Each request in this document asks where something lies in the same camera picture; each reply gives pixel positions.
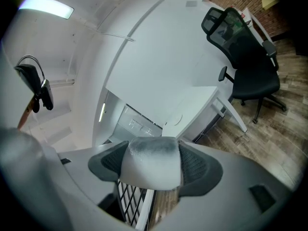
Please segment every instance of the wall switch plate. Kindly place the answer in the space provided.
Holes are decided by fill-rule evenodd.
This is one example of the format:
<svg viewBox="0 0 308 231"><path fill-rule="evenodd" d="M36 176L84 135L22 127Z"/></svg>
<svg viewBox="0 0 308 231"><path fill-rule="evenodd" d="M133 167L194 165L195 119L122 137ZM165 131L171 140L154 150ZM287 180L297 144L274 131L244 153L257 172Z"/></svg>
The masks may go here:
<svg viewBox="0 0 308 231"><path fill-rule="evenodd" d="M129 126L137 130L140 130L142 128L142 125L138 123L137 121L135 121L134 119L131 119Z"/></svg>

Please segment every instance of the chair armrest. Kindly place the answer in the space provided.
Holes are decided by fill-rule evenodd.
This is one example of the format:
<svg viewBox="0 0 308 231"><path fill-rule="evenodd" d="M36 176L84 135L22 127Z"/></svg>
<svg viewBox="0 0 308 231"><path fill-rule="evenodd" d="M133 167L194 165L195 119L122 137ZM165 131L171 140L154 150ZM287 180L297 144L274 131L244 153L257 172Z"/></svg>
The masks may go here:
<svg viewBox="0 0 308 231"><path fill-rule="evenodd" d="M262 45L264 49L266 50L267 54L269 55L270 58L274 57L277 54L277 50L275 45L273 45L272 42L266 40L262 42Z"/></svg>
<svg viewBox="0 0 308 231"><path fill-rule="evenodd" d="M227 74L227 66L224 66L221 71L220 71L220 74L219 74L219 77L218 77L218 81L223 81L225 79L225 77L227 77L227 79L229 81L231 81L232 83L234 83L234 79Z"/></svg>

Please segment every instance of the fluorescent tube light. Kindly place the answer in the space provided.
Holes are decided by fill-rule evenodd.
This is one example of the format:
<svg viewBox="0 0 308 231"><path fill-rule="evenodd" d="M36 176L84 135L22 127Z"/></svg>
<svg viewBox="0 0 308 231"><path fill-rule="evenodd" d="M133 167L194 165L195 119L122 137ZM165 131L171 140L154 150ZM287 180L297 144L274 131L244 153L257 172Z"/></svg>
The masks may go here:
<svg viewBox="0 0 308 231"><path fill-rule="evenodd" d="M102 117L103 117L103 114L104 114L104 109L105 109L105 103L102 106L102 111L101 111L100 119L99 119L98 122L101 122L101 120L102 120Z"/></svg>
<svg viewBox="0 0 308 231"><path fill-rule="evenodd" d="M25 0L19 9L39 10L68 19L74 9L55 0Z"/></svg>

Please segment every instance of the desk leg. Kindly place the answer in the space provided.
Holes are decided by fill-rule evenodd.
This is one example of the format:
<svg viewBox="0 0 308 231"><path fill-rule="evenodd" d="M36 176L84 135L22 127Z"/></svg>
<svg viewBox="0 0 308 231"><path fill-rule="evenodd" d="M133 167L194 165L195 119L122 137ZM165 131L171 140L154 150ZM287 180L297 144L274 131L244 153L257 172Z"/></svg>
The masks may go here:
<svg viewBox="0 0 308 231"><path fill-rule="evenodd" d="M218 115L220 115L222 118L225 116L225 114L223 114L217 107L216 105L214 105L213 103L211 104L212 105L212 108L216 111L216 113Z"/></svg>
<svg viewBox="0 0 308 231"><path fill-rule="evenodd" d="M241 130L246 133L247 131L247 127L244 124L243 120L241 119L241 117L239 116L239 114L236 112L236 110L234 109L234 107L231 105L231 103L229 103L229 101L220 93L217 96L217 99L219 102L221 102L221 104L230 112L230 114L234 117L234 119L237 121L237 123L239 124Z"/></svg>

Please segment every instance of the brick wall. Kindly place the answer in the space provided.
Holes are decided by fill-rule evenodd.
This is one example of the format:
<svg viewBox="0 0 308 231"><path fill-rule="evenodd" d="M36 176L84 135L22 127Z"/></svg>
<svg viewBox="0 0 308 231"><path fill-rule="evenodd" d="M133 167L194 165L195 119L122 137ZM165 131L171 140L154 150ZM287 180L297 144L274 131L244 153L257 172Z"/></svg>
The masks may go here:
<svg viewBox="0 0 308 231"><path fill-rule="evenodd" d="M279 3L268 10L262 8L261 0L210 0L222 8L235 7L244 10L248 7L249 11L263 25L267 33L273 37L290 30L287 21L282 15Z"/></svg>

